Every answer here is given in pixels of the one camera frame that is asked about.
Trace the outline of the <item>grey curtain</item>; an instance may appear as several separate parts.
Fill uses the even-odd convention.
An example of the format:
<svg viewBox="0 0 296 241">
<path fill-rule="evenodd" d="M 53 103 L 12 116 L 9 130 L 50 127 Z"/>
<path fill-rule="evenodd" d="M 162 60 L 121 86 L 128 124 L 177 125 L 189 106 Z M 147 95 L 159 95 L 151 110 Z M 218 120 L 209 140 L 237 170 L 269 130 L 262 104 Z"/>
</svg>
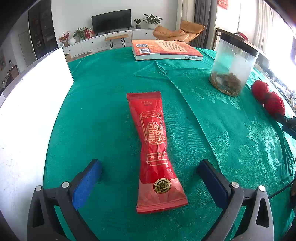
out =
<svg viewBox="0 0 296 241">
<path fill-rule="evenodd" d="M 205 26 L 203 32 L 191 41 L 197 48 L 211 49 L 215 35 L 217 0 L 196 0 L 194 23 Z"/>
</svg>

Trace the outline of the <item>white tv cabinet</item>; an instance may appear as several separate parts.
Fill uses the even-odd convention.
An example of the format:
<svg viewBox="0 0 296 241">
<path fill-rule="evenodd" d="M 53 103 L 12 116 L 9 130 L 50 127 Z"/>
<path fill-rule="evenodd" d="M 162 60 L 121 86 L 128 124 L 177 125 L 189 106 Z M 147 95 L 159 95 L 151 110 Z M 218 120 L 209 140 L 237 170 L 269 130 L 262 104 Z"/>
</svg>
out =
<svg viewBox="0 0 296 241">
<path fill-rule="evenodd" d="M 68 47 L 64 47 L 63 51 L 65 54 L 69 54 L 71 57 L 77 57 L 88 52 L 97 53 L 105 50 L 111 50 L 109 42 L 106 42 L 105 38 L 123 34 L 129 35 L 129 37 L 125 39 L 125 43 L 126 47 L 130 47 L 133 40 L 156 39 L 152 34 L 153 31 L 153 29 L 132 29 L 97 35 L 95 37 L 79 41 L 73 45 L 69 45 Z M 121 41 L 114 40 L 113 49 L 118 48 L 122 48 Z"/>
</svg>

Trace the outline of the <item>orange book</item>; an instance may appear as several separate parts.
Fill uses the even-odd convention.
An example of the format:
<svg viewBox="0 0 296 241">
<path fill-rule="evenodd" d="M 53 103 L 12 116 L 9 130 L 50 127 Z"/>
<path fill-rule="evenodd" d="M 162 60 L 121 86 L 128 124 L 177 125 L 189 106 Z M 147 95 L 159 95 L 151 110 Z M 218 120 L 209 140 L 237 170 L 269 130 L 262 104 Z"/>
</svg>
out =
<svg viewBox="0 0 296 241">
<path fill-rule="evenodd" d="M 164 40 L 133 40 L 132 51 L 136 61 L 159 59 L 203 60 L 203 55 L 184 42 Z"/>
</svg>

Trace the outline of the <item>black television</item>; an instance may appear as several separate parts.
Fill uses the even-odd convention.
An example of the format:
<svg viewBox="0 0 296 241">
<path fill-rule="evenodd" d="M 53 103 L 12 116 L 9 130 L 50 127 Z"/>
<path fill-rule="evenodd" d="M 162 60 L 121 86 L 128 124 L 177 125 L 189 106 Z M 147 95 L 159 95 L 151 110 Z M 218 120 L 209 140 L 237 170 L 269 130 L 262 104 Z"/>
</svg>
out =
<svg viewBox="0 0 296 241">
<path fill-rule="evenodd" d="M 91 20 L 96 34 L 130 28 L 132 26 L 131 9 L 95 15 Z"/>
</svg>

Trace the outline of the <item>clear jar with black lid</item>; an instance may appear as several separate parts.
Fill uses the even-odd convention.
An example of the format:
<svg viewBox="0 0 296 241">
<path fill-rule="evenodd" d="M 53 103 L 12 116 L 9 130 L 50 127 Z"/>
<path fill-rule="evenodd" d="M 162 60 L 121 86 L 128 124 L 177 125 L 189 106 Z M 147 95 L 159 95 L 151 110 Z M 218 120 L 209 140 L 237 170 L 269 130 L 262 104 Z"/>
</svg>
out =
<svg viewBox="0 0 296 241">
<path fill-rule="evenodd" d="M 220 92 L 237 97 L 255 65 L 257 54 L 249 54 L 219 38 L 209 81 Z"/>
</svg>

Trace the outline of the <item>potted green plant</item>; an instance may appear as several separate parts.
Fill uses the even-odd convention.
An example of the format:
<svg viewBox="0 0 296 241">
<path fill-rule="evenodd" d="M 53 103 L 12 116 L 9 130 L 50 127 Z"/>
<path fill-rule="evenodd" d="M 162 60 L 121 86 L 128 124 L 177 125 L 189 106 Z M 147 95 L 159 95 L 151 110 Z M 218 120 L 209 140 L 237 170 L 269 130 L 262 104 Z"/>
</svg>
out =
<svg viewBox="0 0 296 241">
<path fill-rule="evenodd" d="M 142 20 L 148 24 L 149 28 L 154 29 L 161 23 L 163 18 L 160 16 L 154 16 L 153 14 L 144 14 L 144 18 Z"/>
</svg>

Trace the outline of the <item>dark bookshelf cabinet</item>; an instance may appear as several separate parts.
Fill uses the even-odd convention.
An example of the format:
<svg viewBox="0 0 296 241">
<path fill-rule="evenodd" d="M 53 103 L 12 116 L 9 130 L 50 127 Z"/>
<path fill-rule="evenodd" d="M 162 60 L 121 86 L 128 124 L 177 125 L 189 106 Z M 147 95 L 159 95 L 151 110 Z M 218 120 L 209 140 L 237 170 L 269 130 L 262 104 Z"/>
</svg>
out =
<svg viewBox="0 0 296 241">
<path fill-rule="evenodd" d="M 50 0 L 39 1 L 29 9 L 28 23 L 31 42 L 37 59 L 58 47 Z"/>
</svg>

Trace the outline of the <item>red yarn ball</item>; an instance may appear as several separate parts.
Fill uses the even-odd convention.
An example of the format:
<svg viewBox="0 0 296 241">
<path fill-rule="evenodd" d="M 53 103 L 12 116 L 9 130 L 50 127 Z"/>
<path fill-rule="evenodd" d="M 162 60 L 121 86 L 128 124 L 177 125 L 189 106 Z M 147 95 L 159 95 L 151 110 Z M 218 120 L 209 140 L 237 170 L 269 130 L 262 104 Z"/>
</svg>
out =
<svg viewBox="0 0 296 241">
<path fill-rule="evenodd" d="M 251 86 L 251 92 L 271 116 L 285 115 L 285 105 L 276 92 L 270 92 L 269 85 L 261 80 L 256 80 Z"/>
</svg>

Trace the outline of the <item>white sheer curtain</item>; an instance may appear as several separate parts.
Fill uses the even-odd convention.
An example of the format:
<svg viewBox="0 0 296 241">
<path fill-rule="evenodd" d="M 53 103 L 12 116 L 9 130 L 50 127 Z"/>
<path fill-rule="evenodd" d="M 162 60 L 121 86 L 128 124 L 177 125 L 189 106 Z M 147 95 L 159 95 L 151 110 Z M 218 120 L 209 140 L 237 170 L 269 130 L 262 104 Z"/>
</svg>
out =
<svg viewBox="0 0 296 241">
<path fill-rule="evenodd" d="M 256 1 L 256 22 L 252 43 L 267 52 L 278 41 L 278 13 L 265 1 Z"/>
</svg>

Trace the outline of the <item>white round vase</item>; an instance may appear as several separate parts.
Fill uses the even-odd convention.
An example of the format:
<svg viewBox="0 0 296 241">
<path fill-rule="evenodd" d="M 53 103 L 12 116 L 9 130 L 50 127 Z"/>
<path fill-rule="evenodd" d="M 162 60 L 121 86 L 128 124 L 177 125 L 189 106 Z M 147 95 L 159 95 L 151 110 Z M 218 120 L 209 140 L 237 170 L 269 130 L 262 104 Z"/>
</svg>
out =
<svg viewBox="0 0 296 241">
<path fill-rule="evenodd" d="M 73 45 L 75 43 L 76 43 L 76 39 L 75 38 L 71 38 L 71 39 L 68 40 L 68 44 L 69 45 Z"/>
</svg>

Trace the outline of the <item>green plant with red decoration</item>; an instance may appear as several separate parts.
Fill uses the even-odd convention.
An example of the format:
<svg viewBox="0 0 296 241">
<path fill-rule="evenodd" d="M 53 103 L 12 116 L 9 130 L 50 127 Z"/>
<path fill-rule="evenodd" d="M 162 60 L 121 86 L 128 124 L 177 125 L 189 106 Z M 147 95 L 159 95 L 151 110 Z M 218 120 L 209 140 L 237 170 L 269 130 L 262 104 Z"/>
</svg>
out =
<svg viewBox="0 0 296 241">
<path fill-rule="evenodd" d="M 92 27 L 91 28 L 78 28 L 75 32 L 73 37 L 78 39 L 78 40 L 85 40 L 85 39 L 89 39 L 91 37 L 93 37 L 94 32 Z"/>
</svg>

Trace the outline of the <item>red tea packet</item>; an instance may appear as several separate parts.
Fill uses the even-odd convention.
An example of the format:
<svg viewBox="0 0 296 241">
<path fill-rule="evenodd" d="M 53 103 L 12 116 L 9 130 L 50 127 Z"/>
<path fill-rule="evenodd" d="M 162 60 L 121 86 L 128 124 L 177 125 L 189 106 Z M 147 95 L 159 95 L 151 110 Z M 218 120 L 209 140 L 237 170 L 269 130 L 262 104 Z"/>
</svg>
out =
<svg viewBox="0 0 296 241">
<path fill-rule="evenodd" d="M 126 97 L 142 145 L 137 213 L 187 205 L 183 187 L 168 158 L 161 93 L 129 93 Z"/>
</svg>

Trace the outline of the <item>small wooden bench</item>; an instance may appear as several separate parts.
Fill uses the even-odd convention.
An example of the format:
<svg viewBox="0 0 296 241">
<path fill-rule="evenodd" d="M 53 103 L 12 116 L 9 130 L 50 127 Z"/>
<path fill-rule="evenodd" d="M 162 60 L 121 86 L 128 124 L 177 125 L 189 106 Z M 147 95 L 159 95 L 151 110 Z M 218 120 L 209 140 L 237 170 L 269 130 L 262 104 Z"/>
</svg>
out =
<svg viewBox="0 0 296 241">
<path fill-rule="evenodd" d="M 116 35 L 116 36 L 111 36 L 111 37 L 105 38 L 105 41 L 109 42 L 111 50 L 113 49 L 114 40 L 120 40 L 121 44 L 122 44 L 122 47 L 125 48 L 126 47 L 125 39 L 128 38 L 128 37 L 129 37 L 128 34 Z"/>
</svg>

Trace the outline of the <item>green satin tablecloth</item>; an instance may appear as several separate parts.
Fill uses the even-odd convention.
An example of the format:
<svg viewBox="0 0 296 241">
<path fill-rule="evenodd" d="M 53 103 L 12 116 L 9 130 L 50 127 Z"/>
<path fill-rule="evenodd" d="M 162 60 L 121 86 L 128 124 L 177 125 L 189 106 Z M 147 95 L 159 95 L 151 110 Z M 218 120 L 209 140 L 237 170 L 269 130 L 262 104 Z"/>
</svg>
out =
<svg viewBox="0 0 296 241">
<path fill-rule="evenodd" d="M 209 82 L 215 52 L 201 53 L 202 61 L 136 61 L 132 49 L 121 48 L 68 64 L 74 83 L 53 128 L 44 187 L 72 180 L 99 159 L 102 176 L 79 212 L 100 240 L 201 240 L 221 213 L 196 172 L 203 159 L 243 188 L 265 186 L 275 240 L 287 232 L 295 140 L 252 95 L 260 72 L 230 97 Z M 126 95 L 154 91 L 162 95 L 167 153 L 188 204 L 139 214 L 141 143 Z"/>
</svg>

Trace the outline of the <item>small potted plant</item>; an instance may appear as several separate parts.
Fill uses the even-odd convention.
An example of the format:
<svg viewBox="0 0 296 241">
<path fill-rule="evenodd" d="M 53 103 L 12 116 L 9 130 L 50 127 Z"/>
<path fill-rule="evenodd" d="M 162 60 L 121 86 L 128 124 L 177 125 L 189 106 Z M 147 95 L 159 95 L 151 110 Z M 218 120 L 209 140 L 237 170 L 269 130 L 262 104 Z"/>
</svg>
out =
<svg viewBox="0 0 296 241">
<path fill-rule="evenodd" d="M 140 24 L 141 24 L 142 20 L 141 19 L 135 19 L 134 21 L 135 21 L 135 28 L 140 29 L 141 28 Z"/>
</svg>

